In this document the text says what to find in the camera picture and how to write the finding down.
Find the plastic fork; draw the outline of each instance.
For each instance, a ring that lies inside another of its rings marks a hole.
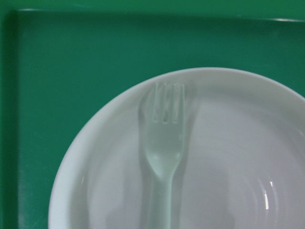
[[[156,84],[145,121],[145,158],[152,175],[147,229],[171,228],[173,176],[185,139],[184,85]]]

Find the plate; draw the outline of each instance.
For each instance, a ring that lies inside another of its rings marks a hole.
[[[61,163],[49,228],[145,228],[150,175],[141,117],[156,82],[186,90],[187,154],[173,181],[173,228],[302,228],[305,99],[263,76],[226,68],[154,77],[97,112]]]

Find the fork head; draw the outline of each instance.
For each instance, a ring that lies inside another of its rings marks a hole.
[[[184,85],[157,83],[145,121],[145,156],[159,178],[173,176],[184,152]]]

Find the fork handle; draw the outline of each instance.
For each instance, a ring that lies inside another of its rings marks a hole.
[[[152,189],[147,229],[171,228],[172,178],[152,177]]]

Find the green surface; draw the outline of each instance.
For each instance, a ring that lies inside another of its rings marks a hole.
[[[229,67],[305,96],[303,2],[0,0],[0,227],[47,228],[71,141],[143,80]]]

